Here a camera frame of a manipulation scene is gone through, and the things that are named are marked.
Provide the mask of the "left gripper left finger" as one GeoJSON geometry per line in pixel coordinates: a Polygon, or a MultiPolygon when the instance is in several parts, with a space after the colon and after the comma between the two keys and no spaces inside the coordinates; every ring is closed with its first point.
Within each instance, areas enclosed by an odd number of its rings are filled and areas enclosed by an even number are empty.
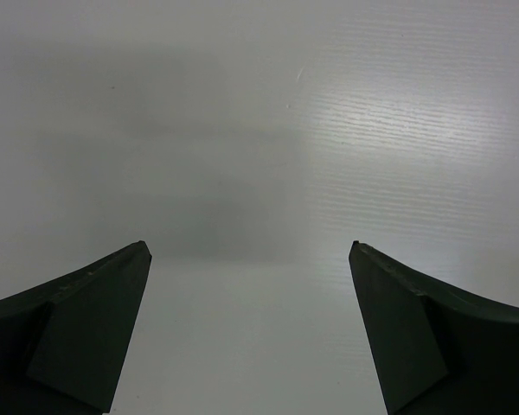
{"type": "Polygon", "coordinates": [[[0,414],[107,414],[152,256],[132,243],[0,300],[0,414]]]}

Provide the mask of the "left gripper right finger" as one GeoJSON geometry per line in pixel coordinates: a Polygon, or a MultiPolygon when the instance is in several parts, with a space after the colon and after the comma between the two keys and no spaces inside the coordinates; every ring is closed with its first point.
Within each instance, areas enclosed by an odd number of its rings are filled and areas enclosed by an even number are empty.
{"type": "Polygon", "coordinates": [[[349,265],[389,414],[519,414],[519,308],[356,241],[349,265]]]}

